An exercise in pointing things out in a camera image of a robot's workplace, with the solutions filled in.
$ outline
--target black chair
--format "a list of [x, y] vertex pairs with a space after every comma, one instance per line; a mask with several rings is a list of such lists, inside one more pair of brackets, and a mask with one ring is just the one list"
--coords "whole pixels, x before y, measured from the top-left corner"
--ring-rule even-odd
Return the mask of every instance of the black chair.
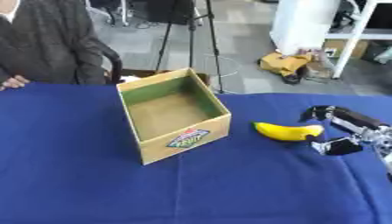
[[116, 17], [113, 14], [121, 4], [121, 0], [90, 0], [91, 7], [96, 9], [104, 9], [110, 16], [110, 24], [116, 25]]
[[108, 77], [108, 84], [117, 84], [120, 83], [121, 74], [123, 70], [123, 62], [120, 58], [120, 55], [113, 49], [111, 49], [108, 45], [103, 44], [101, 41], [97, 42], [100, 50], [104, 57], [108, 58], [112, 65], [112, 69], [110, 72], [110, 77]]

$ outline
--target person's hand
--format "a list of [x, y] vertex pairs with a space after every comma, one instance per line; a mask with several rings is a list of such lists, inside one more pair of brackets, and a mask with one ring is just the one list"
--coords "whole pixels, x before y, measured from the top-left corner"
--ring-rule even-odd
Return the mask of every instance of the person's hand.
[[24, 78], [22, 75], [15, 75], [15, 77], [9, 78], [1, 84], [0, 91], [3, 91], [7, 88], [23, 88], [25, 84], [29, 82], [30, 81]]

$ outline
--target sleeve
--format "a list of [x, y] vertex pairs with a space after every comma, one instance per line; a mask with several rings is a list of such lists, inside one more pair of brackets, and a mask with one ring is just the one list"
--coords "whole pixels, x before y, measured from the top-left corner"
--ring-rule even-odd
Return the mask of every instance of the sleeve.
[[7, 81], [9, 78], [10, 75], [0, 67], [0, 83]]
[[76, 76], [81, 84], [105, 84], [102, 68], [102, 52], [96, 44], [98, 39], [94, 26], [83, 3], [80, 0], [70, 2], [73, 20], [72, 48], [78, 64]]

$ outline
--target open box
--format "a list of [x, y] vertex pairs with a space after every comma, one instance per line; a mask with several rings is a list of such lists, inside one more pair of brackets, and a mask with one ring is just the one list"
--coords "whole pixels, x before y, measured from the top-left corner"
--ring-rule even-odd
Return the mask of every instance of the open box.
[[230, 112], [192, 69], [117, 89], [144, 165], [228, 135]]

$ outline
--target tripod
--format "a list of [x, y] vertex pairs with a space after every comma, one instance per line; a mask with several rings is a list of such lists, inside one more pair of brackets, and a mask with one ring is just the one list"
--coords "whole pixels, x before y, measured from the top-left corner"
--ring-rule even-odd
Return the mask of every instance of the tripod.
[[[159, 70], [161, 63], [162, 63], [162, 58], [164, 57], [165, 54], [165, 49], [167, 47], [167, 41], [169, 39], [170, 32], [172, 30], [172, 24], [174, 17], [176, 16], [176, 9], [178, 8], [179, 5], [179, 0], [174, 0], [173, 5], [171, 6], [171, 12], [169, 14], [169, 22], [166, 27], [166, 33], [164, 34], [164, 42], [162, 44], [162, 48], [159, 51], [159, 58], [157, 61], [157, 67], [156, 67], [156, 72]], [[221, 65], [219, 62], [219, 57], [220, 57], [220, 51], [217, 46], [216, 42], [216, 36], [215, 36], [215, 27], [214, 27], [214, 13], [213, 9], [211, 6], [211, 0], [206, 0], [206, 8], [207, 8], [207, 14], [202, 15], [199, 17], [195, 17], [195, 2], [194, 0], [190, 0], [190, 5], [189, 5], [189, 14], [187, 16], [188, 18], [188, 25], [189, 25], [189, 33], [190, 33], [190, 41], [189, 41], [189, 67], [193, 67], [193, 55], [194, 55], [194, 33], [196, 31], [196, 25], [195, 21], [201, 18], [208, 18], [209, 20], [209, 26], [210, 26], [210, 32], [211, 32], [211, 39], [213, 43], [213, 55], [215, 57], [215, 64], [216, 64], [216, 72], [218, 74], [218, 81], [219, 81], [219, 93], [224, 94], [223, 90], [223, 84], [222, 84], [222, 75], [221, 75]]]

